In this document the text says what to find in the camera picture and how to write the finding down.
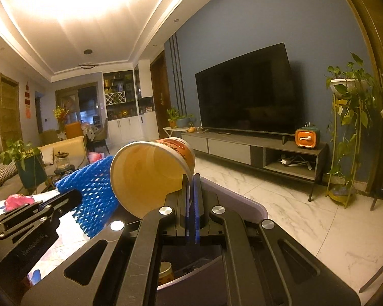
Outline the small potted plants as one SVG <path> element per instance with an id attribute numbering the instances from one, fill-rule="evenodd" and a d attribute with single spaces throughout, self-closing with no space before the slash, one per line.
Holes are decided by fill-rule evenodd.
<path id="1" fill-rule="evenodd" d="M 169 108 L 166 112 L 169 116 L 169 126 L 173 129 L 187 128 L 193 122 L 193 114 L 181 115 L 177 108 Z"/>

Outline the grey sectional sofa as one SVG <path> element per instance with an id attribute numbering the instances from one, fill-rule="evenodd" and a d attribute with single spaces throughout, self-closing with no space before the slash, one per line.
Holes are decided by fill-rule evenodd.
<path id="1" fill-rule="evenodd" d="M 84 136 L 74 137 L 67 140 L 58 141 L 39 147 L 44 162 L 45 172 L 48 177 L 54 174 L 56 154 L 59 152 L 68 153 L 70 164 L 75 166 L 75 169 L 83 168 L 88 164 L 86 144 Z M 0 201 L 7 199 L 13 194 L 30 195 L 24 188 L 16 165 L 14 163 L 3 165 L 0 160 Z"/>

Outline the glass teapot on table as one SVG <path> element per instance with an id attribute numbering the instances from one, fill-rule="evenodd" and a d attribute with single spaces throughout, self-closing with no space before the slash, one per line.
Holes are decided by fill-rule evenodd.
<path id="1" fill-rule="evenodd" d="M 54 165 L 56 170 L 63 170 L 70 166 L 69 153 L 61 152 L 54 154 Z"/>

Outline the paper cup orange print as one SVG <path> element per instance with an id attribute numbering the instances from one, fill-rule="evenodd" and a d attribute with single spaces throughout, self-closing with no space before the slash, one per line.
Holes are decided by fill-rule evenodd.
<path id="1" fill-rule="evenodd" d="M 164 205 L 167 194 L 181 189 L 184 175 L 192 179 L 194 166 L 194 151 L 181 138 L 132 142 L 113 158 L 112 190 L 129 213 L 143 218 Z"/>

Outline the grey tv console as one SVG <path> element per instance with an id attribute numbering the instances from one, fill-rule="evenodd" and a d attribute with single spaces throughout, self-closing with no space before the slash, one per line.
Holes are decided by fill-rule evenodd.
<path id="1" fill-rule="evenodd" d="M 239 165 L 311 184 L 322 181 L 328 145 L 321 142 L 314 149 L 301 148 L 287 136 L 251 136 L 211 131 L 185 132 L 182 139 L 208 160 L 225 165 Z"/>

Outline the orange retro clock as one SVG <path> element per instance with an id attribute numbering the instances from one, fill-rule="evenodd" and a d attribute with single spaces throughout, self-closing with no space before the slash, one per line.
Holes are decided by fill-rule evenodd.
<path id="1" fill-rule="evenodd" d="M 295 143 L 300 148 L 315 149 L 320 142 L 320 130 L 307 122 L 295 132 Z"/>

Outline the blue foam net sleeve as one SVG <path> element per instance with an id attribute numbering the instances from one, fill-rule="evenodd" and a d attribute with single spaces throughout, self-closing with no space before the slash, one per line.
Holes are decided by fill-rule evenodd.
<path id="1" fill-rule="evenodd" d="M 113 156 L 107 156 L 60 179 L 56 188 L 60 194 L 73 189 L 82 195 L 73 217 L 89 237 L 98 234 L 118 207 L 111 187 L 110 169 Z"/>

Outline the wooden door left wall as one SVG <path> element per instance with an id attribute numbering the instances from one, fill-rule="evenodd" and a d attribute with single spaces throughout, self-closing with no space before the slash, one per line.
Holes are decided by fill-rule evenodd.
<path id="1" fill-rule="evenodd" d="M 7 141 L 22 139 L 19 109 L 19 83 L 0 74 L 0 135 L 3 150 Z"/>

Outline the black flat television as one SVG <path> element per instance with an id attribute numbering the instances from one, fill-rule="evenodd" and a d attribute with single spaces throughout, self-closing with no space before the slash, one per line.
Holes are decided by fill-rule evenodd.
<path id="1" fill-rule="evenodd" d="M 301 114 L 285 44 L 247 53 L 195 74 L 208 129 L 293 133 Z"/>

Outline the potted green plant dark pot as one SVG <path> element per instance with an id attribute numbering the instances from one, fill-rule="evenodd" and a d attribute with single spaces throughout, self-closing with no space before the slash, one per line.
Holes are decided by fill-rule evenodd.
<path id="1" fill-rule="evenodd" d="M 22 185 L 31 193 L 47 180 L 41 150 L 31 142 L 24 143 L 21 139 L 7 140 L 6 149 L 1 153 L 1 161 L 4 165 L 16 165 Z"/>

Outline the pink plastic bag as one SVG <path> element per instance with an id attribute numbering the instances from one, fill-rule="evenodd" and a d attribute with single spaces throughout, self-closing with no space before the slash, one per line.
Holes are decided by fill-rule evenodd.
<path id="1" fill-rule="evenodd" d="M 34 204 L 34 202 L 35 200 L 34 198 L 32 198 L 32 196 L 24 196 L 23 194 L 13 194 L 5 200 L 5 211 L 11 211 L 23 205 Z"/>

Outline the dark wooden door right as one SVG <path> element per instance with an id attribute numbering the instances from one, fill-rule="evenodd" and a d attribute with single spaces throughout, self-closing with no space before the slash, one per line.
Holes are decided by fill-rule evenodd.
<path id="1" fill-rule="evenodd" d="M 163 128 L 169 126 L 166 110 L 171 108 L 171 100 L 164 51 L 154 59 L 150 69 L 159 138 L 165 138 L 167 134 Z"/>

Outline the small white side table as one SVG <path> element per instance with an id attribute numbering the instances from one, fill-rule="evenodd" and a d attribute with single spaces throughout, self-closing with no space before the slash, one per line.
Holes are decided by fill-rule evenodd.
<path id="1" fill-rule="evenodd" d="M 175 137 L 175 133 L 186 133 L 188 132 L 188 127 L 185 128 L 171 128 L 170 126 L 164 127 L 163 130 L 166 132 L 168 137 Z"/>

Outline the tall plant on gold stand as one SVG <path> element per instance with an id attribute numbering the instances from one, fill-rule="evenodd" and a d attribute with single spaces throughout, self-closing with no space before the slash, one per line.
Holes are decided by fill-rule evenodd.
<path id="1" fill-rule="evenodd" d="M 354 182 L 361 165 L 363 131 L 372 127 L 372 111 L 380 90 L 356 53 L 351 53 L 345 68 L 329 66 L 327 72 L 326 87 L 332 92 L 333 111 L 329 127 L 333 153 L 327 195 L 348 207 L 356 191 Z"/>

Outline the display cabinet white base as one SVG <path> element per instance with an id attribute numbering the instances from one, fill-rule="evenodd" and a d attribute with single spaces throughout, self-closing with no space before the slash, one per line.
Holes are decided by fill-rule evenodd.
<path id="1" fill-rule="evenodd" d="M 105 73 L 104 99 L 111 144 L 159 138 L 150 61 L 139 61 L 133 70 Z"/>

